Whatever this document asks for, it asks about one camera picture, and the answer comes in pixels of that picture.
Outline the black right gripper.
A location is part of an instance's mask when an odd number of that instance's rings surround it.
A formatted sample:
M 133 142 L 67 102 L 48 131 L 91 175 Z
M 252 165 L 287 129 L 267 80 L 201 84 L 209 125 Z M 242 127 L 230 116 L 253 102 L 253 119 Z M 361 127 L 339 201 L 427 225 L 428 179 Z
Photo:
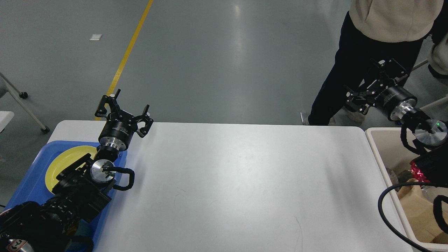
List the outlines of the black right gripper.
M 400 121 L 406 114 L 416 113 L 417 98 L 401 87 L 410 72 L 393 58 L 379 61 L 372 58 L 370 63 L 371 68 L 365 77 L 367 86 L 362 85 L 358 91 L 344 86 L 347 91 L 345 106 L 363 115 L 375 107 L 389 121 Z

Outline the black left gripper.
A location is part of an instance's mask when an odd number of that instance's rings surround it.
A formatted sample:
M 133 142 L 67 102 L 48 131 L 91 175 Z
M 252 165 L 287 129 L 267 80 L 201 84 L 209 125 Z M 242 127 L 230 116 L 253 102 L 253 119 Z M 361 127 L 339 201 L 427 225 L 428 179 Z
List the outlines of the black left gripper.
M 99 143 L 109 146 L 119 152 L 126 151 L 136 133 L 144 138 L 150 131 L 154 120 L 150 117 L 150 105 L 146 105 L 139 116 L 132 116 L 128 121 L 122 121 L 122 110 L 118 105 L 117 98 L 121 89 L 117 89 L 114 95 L 103 95 L 95 111 L 95 118 L 105 118 L 105 125 L 99 135 Z

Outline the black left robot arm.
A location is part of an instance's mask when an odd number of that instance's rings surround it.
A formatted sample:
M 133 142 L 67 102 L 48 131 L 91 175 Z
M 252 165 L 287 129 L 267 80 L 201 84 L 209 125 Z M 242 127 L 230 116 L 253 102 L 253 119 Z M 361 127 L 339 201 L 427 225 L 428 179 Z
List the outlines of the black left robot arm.
M 80 220 L 92 222 L 107 207 L 110 190 L 133 187 L 135 172 L 114 163 L 133 135 L 145 137 L 154 122 L 150 105 L 134 116 L 120 108 L 119 94 L 120 89 L 114 96 L 103 95 L 95 111 L 106 119 L 96 154 L 86 153 L 59 172 L 54 196 L 44 204 L 27 201 L 1 213 L 2 252 L 67 252 L 73 243 L 93 251 L 93 238 L 77 236 L 74 228 Z

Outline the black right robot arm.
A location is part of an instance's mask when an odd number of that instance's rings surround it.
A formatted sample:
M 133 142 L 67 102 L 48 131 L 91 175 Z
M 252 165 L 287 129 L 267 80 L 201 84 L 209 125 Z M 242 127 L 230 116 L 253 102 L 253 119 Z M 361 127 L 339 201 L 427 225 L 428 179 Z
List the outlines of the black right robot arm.
M 357 89 L 346 87 L 346 105 L 366 115 L 371 107 L 393 122 L 400 122 L 400 140 L 410 152 L 416 154 L 411 164 L 421 172 L 423 181 L 402 182 L 388 186 L 379 196 L 377 208 L 385 225 L 397 237 L 421 252 L 428 249 L 400 233 L 389 222 L 383 211 L 384 198 L 394 189 L 404 186 L 447 187 L 447 123 L 432 119 L 417 107 L 417 97 L 403 87 L 410 73 L 395 59 L 375 61 L 366 79 Z

